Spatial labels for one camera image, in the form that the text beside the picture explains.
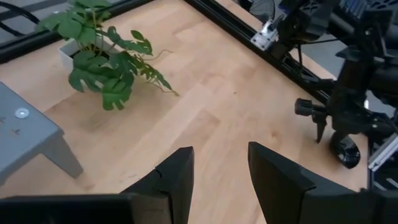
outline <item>wood grain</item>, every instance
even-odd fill
[[[224,6],[255,28],[261,23],[230,0]],[[134,84],[123,111],[103,111],[94,93],[69,87],[57,49],[46,46],[0,66],[0,80],[65,131],[85,173],[71,179],[43,156],[17,171],[0,196],[117,193],[178,147],[195,148],[190,223],[264,223],[249,177],[247,148],[257,141],[304,167],[358,190],[366,186],[366,138],[353,136],[363,158],[339,165],[316,126],[294,114],[296,98],[311,97],[183,1],[156,0],[108,21],[129,37],[137,29],[153,43],[151,61],[181,96]],[[331,75],[309,58],[317,75]]]

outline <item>white planter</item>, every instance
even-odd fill
[[[104,40],[104,43],[101,44],[101,38],[97,38],[96,44],[98,48],[103,47],[103,49],[108,50],[112,47],[110,43]],[[79,46],[77,45],[75,40],[69,40],[64,46],[59,48],[58,53],[60,55],[61,61],[65,69],[68,73],[71,73],[73,70],[73,59],[71,55],[79,51]],[[111,53],[115,54],[119,51],[115,48],[111,50]]]

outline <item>green leaf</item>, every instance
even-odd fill
[[[110,40],[112,40],[112,42],[114,42],[115,44],[117,44],[118,46],[120,46],[121,48],[123,48],[125,50],[133,50],[139,54],[152,55],[152,52],[150,51],[150,49],[147,47],[146,44],[140,45],[140,44],[134,43],[131,40],[123,40],[120,37],[120,35],[116,32],[115,26],[110,26],[108,28],[108,32],[106,33],[106,35],[109,37]]]
[[[77,38],[83,26],[77,21],[61,22],[58,27],[58,33],[62,37]]]
[[[96,19],[98,22],[103,22],[106,19],[108,19],[109,17],[111,17],[110,12],[102,12]]]
[[[129,100],[131,95],[131,87],[127,86],[123,81],[116,78],[108,80],[102,89],[103,108],[105,110],[113,110],[114,105],[122,110],[123,103]]]
[[[69,84],[77,91],[84,92],[81,81],[93,92],[101,91],[96,82],[104,83],[111,78],[111,69],[100,67],[107,62],[102,56],[95,57],[93,52],[82,51],[73,58],[73,70],[69,75]]]
[[[92,27],[83,26],[80,35],[76,38],[77,41],[84,45],[94,44],[96,40],[96,32]]]
[[[144,36],[136,30],[132,30],[131,35],[137,40],[145,40]]]
[[[109,58],[109,64],[121,74],[121,79],[127,86],[132,86],[134,75],[137,74],[137,68],[132,63],[133,60],[133,56],[125,51],[112,54]]]
[[[111,5],[111,3],[106,0],[75,0],[75,2],[88,8],[107,7]]]
[[[54,31],[59,23],[63,20],[64,17],[67,16],[66,12],[59,12],[59,13],[54,13],[49,15],[47,18],[41,20],[37,26],[36,26],[36,31],[43,31],[43,30],[50,30]]]

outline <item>potted plant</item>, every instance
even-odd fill
[[[132,30],[133,40],[124,40],[115,26],[103,29],[101,23],[110,17],[105,0],[74,0],[65,12],[52,14],[40,21],[37,30],[57,32],[64,39],[71,39],[60,49],[64,66],[69,69],[69,84],[80,92],[84,86],[102,94],[103,108],[124,108],[135,78],[144,78],[148,83],[163,86],[173,91],[163,75],[144,59],[152,55],[150,42],[138,31]]]

